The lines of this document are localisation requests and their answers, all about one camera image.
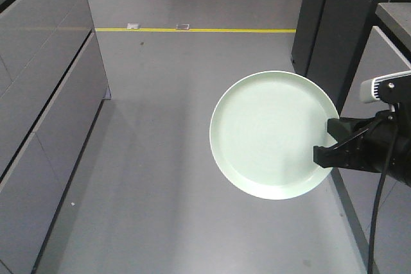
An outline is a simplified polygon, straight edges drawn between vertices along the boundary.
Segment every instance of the countertop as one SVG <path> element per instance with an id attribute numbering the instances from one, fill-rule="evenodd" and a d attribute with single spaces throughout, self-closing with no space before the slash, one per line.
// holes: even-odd
<path id="1" fill-rule="evenodd" d="M 380 3 L 376 14 L 411 51 L 411 3 Z"/>

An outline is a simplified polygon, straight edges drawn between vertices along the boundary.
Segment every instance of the plate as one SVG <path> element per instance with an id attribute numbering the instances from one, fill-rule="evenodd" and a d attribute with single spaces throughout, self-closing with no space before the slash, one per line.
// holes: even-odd
<path id="1" fill-rule="evenodd" d="M 211 117 L 210 145 L 225 177 L 264 199 L 300 196 L 330 173 L 313 147 L 336 143 L 327 120 L 338 118 L 327 94 L 298 74 L 260 72 L 236 82 Z"/>

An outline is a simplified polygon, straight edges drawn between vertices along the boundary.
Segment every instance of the gray cabinet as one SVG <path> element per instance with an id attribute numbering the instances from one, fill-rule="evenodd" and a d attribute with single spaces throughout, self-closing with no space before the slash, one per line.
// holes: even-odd
<path id="1" fill-rule="evenodd" d="M 390 0 L 302 0 L 292 49 L 294 68 L 319 85 L 338 112 L 382 1 Z"/>
<path id="2" fill-rule="evenodd" d="M 0 274 L 29 274 L 107 90 L 87 0 L 0 13 Z"/>
<path id="3" fill-rule="evenodd" d="M 30 134 L 0 187 L 0 259 L 13 274 L 30 273 L 62 193 Z"/>
<path id="4" fill-rule="evenodd" d="M 69 180 L 107 89 L 102 65 L 98 43 L 92 35 L 56 92 L 53 104 L 34 128 L 63 185 Z"/>

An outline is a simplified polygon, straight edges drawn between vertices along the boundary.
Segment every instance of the yellow floor line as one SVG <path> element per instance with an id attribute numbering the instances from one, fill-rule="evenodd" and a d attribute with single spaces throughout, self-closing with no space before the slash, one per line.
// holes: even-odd
<path id="1" fill-rule="evenodd" d="M 203 32 L 203 33 L 295 33 L 295 29 L 230 29 L 230 28 L 193 28 L 176 30 L 175 28 L 96 28 L 98 32 Z"/>

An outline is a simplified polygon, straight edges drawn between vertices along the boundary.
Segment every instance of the gray floor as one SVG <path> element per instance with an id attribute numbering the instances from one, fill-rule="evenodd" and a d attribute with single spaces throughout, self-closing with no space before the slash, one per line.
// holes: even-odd
<path id="1" fill-rule="evenodd" d="M 89 0 L 96 27 L 294 28 L 301 0 Z M 214 163 L 219 97 L 292 34 L 99 32 L 100 112 L 37 273 L 365 273 L 335 187 L 261 200 Z"/>

